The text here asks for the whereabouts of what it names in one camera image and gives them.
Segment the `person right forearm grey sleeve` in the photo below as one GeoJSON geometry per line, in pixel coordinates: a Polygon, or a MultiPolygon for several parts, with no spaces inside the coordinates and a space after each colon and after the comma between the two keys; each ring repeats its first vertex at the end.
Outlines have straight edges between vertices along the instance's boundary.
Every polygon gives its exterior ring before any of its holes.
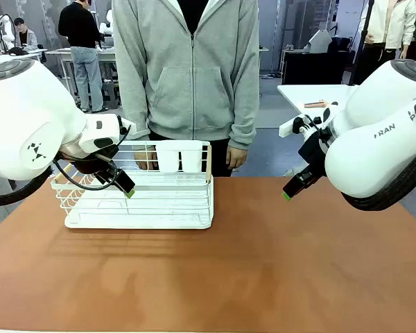
{"type": "Polygon", "coordinates": [[[117,65],[121,106],[125,118],[135,124],[136,130],[131,130],[129,139],[149,141],[147,116],[148,104],[142,76],[134,67],[117,65]]]}

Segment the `bystander black sweater blue jeans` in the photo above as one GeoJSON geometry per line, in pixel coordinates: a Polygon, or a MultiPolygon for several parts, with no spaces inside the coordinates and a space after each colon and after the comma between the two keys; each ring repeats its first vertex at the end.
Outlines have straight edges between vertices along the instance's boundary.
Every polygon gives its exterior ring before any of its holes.
{"type": "Polygon", "coordinates": [[[89,8],[92,0],[75,0],[60,12],[58,32],[68,40],[74,76],[83,112],[100,113],[103,105],[102,77],[97,44],[101,34],[89,8]]]}

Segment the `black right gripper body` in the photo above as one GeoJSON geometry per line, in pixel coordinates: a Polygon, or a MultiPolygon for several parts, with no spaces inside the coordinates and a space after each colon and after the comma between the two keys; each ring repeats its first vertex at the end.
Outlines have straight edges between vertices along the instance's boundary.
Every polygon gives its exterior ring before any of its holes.
{"type": "Polygon", "coordinates": [[[327,177],[327,172],[325,170],[325,152],[322,150],[319,134],[316,129],[305,130],[303,133],[304,143],[298,153],[307,163],[305,168],[317,169],[321,178],[327,177]]]}

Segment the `seated bystander with black hair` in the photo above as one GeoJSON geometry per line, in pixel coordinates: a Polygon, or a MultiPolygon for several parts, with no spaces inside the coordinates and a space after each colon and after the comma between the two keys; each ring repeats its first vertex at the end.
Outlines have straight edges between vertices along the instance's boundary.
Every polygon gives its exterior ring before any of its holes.
{"type": "Polygon", "coordinates": [[[30,51],[38,49],[35,33],[27,27],[25,21],[21,17],[14,20],[14,25],[17,30],[15,46],[30,51]]]}

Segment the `person left forearm grey sleeve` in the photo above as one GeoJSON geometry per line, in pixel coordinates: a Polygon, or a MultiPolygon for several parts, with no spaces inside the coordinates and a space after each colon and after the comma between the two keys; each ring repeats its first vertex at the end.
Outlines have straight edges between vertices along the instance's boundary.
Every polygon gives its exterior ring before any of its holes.
{"type": "Polygon", "coordinates": [[[243,70],[234,86],[234,122],[229,134],[232,148],[247,150],[255,135],[259,111],[259,68],[243,70]]]}

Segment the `white side table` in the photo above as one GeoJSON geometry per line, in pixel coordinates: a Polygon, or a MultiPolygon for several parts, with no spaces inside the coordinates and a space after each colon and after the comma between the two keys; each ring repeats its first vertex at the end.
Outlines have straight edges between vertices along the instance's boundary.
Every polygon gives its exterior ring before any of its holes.
{"type": "Polygon", "coordinates": [[[295,108],[298,114],[316,114],[324,108],[305,108],[308,103],[319,101],[332,104],[336,102],[338,107],[344,106],[349,97],[358,88],[358,85],[278,85],[279,93],[295,108]]]}

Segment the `grey zip hoodie torso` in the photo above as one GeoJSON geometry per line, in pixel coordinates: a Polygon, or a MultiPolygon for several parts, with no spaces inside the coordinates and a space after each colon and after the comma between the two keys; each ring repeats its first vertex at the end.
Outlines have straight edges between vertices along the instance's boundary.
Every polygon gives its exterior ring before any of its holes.
{"type": "Polygon", "coordinates": [[[188,29],[178,0],[113,0],[116,67],[142,76],[150,132],[169,139],[228,139],[234,86],[259,68],[257,0],[208,0],[188,29]]]}

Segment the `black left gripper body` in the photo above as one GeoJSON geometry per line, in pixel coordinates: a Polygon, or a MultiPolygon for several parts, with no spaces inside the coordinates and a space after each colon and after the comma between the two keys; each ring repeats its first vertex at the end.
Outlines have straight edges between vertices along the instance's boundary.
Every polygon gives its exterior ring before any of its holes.
{"type": "Polygon", "coordinates": [[[70,162],[80,173],[92,174],[106,171],[114,173],[117,171],[117,166],[113,161],[113,157],[119,152],[117,145],[111,145],[107,148],[102,148],[83,159],[78,157],[68,156],[66,153],[58,153],[58,160],[65,160],[70,162]]]}

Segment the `black box under desk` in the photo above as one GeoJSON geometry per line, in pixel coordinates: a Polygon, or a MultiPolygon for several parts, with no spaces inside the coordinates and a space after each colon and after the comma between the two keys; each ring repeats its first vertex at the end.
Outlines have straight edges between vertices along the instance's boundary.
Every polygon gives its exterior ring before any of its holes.
{"type": "Polygon", "coordinates": [[[350,52],[307,53],[285,51],[281,68],[282,85],[339,85],[350,52]]]}

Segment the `bystander in white jacket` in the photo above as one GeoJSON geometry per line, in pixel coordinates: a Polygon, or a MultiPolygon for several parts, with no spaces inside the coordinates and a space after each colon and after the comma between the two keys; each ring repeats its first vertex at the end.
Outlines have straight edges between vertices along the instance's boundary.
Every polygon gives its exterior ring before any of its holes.
{"type": "MultiPolygon", "coordinates": [[[[365,23],[368,5],[362,11],[358,30],[365,23]]],[[[401,51],[406,10],[410,0],[374,0],[372,13],[354,84],[360,85],[384,63],[401,51]]]]}

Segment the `person right hand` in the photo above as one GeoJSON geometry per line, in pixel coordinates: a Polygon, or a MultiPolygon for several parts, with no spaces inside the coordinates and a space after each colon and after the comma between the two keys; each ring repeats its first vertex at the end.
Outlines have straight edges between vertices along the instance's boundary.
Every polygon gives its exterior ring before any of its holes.
{"type": "Polygon", "coordinates": [[[157,171],[159,169],[157,151],[155,146],[143,146],[134,152],[137,166],[144,171],[157,171]]]}

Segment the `white plastic utensil cup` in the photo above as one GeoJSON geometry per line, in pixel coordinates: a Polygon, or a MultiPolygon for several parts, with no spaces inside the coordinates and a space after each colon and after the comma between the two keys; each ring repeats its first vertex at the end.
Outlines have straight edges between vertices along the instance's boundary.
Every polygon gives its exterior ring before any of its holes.
{"type": "Polygon", "coordinates": [[[183,172],[199,173],[202,171],[202,149],[203,143],[198,140],[186,140],[181,143],[183,172]]]}
{"type": "Polygon", "coordinates": [[[163,140],[155,145],[160,172],[175,173],[180,167],[179,147],[175,140],[163,140]]]}

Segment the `black tripod pole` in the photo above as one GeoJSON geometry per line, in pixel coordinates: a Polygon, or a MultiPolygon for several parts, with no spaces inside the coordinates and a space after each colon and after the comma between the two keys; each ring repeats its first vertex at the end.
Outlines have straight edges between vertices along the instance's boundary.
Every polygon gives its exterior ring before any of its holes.
{"type": "Polygon", "coordinates": [[[368,0],[367,4],[368,4],[368,7],[367,7],[366,16],[365,16],[365,23],[363,25],[363,30],[361,31],[360,42],[359,42],[357,52],[354,58],[354,66],[353,66],[352,73],[351,73],[351,76],[349,78],[349,83],[348,83],[349,86],[354,86],[354,78],[358,70],[360,57],[361,57],[361,53],[362,53],[363,46],[364,46],[364,41],[367,36],[367,30],[368,30],[369,21],[370,21],[370,17],[372,13],[372,7],[374,5],[374,0],[368,0]]]}

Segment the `white background work table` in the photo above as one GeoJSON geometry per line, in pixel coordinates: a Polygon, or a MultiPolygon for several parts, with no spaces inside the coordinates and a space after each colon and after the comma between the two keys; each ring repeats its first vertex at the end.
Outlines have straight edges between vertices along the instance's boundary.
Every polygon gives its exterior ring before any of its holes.
{"type": "MultiPolygon", "coordinates": [[[[110,109],[117,109],[120,105],[119,81],[116,71],[115,48],[97,49],[98,61],[101,69],[103,100],[104,105],[110,109]]],[[[55,56],[61,66],[64,83],[70,94],[79,100],[76,78],[73,70],[73,63],[70,48],[49,51],[47,55],[55,56]]]]}

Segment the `black trousers of person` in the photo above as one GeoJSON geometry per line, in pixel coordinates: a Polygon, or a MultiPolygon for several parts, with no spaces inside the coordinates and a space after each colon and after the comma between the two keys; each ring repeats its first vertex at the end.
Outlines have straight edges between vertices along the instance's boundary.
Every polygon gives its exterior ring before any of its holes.
{"type": "MultiPolygon", "coordinates": [[[[168,140],[169,138],[158,135],[157,133],[150,132],[149,139],[153,141],[168,140]]],[[[228,169],[228,165],[225,163],[227,155],[228,139],[222,139],[217,141],[210,141],[211,144],[211,174],[213,177],[230,177],[232,169],[228,169]]],[[[202,172],[206,171],[207,167],[207,153],[204,151],[202,154],[202,172]]],[[[149,169],[159,170],[157,162],[149,164],[149,169]]]]}

